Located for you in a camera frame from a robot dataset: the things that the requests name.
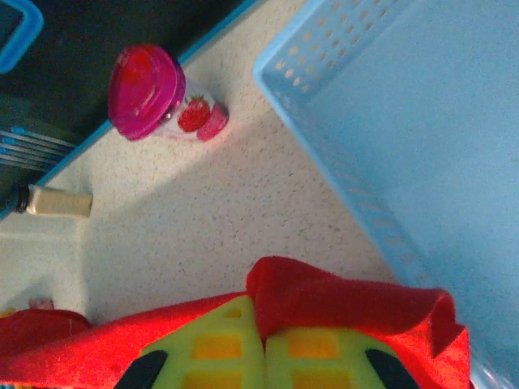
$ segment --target blue trim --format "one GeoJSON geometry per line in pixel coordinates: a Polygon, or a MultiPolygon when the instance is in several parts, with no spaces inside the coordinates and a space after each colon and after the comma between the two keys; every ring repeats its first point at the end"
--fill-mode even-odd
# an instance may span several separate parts
{"type": "MultiPolygon", "coordinates": [[[[193,44],[184,54],[178,57],[180,63],[187,62],[195,53],[197,53],[204,45],[215,38],[218,34],[223,32],[225,28],[231,25],[239,16],[245,13],[252,5],[259,3],[261,0],[245,0],[242,4],[231,11],[224,19],[222,19],[214,28],[207,34],[200,38],[193,44]]],[[[95,130],[88,138],[86,138],[78,147],[76,147],[70,154],[64,157],[56,166],[52,168],[45,176],[40,178],[37,185],[43,186],[52,178],[56,177],[59,172],[66,168],[73,160],[83,154],[89,147],[91,147],[97,140],[102,138],[109,129],[112,128],[112,123],[108,120],[104,122],[97,130],[95,130]]],[[[0,211],[0,221],[4,219],[9,212],[7,210],[0,211]]]]}
{"type": "Polygon", "coordinates": [[[19,26],[0,49],[0,74],[5,74],[16,66],[29,46],[40,35],[43,28],[43,15],[29,0],[0,0],[0,2],[24,15],[19,26]]]}

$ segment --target bottle cap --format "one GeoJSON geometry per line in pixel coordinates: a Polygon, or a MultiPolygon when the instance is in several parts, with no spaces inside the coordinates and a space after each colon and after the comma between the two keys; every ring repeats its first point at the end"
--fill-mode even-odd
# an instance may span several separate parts
{"type": "Polygon", "coordinates": [[[29,205],[30,190],[27,185],[15,185],[11,187],[6,198],[8,212],[24,213],[29,205]]]}
{"type": "Polygon", "coordinates": [[[160,47],[133,45],[119,55],[110,78],[108,116],[128,140],[150,135],[186,93],[180,65],[160,47]]]}

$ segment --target red towel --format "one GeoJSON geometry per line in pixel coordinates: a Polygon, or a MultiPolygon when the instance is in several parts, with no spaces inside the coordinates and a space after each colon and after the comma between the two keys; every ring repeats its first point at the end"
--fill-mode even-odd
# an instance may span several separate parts
{"type": "MultiPolygon", "coordinates": [[[[352,327],[389,344],[421,388],[470,387],[468,332],[456,324],[453,300],[444,290],[344,280],[270,257],[247,276],[246,293],[254,300],[263,340],[287,327],[352,327]]],[[[242,294],[185,302],[92,329],[70,312],[21,311],[0,319],[0,382],[112,388],[146,345],[242,294]]]]}

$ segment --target blue plastic basket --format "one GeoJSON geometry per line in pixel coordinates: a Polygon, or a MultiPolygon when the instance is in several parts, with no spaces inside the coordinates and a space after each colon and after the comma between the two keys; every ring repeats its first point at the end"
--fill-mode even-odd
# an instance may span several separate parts
{"type": "Polygon", "coordinates": [[[255,64],[398,279],[453,294],[478,387],[519,387],[518,15],[515,0],[310,0],[255,64]]]}

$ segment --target countertop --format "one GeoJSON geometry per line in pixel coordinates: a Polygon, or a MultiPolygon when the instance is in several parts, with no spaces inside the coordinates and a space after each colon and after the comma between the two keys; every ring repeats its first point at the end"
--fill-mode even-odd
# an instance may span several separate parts
{"type": "Polygon", "coordinates": [[[187,75],[229,107],[208,143],[114,129],[49,185],[94,194],[87,220],[0,224],[0,309],[50,296],[93,323],[242,290],[262,256],[350,278],[393,277],[252,79],[303,0],[267,0],[196,54],[187,75]]]}

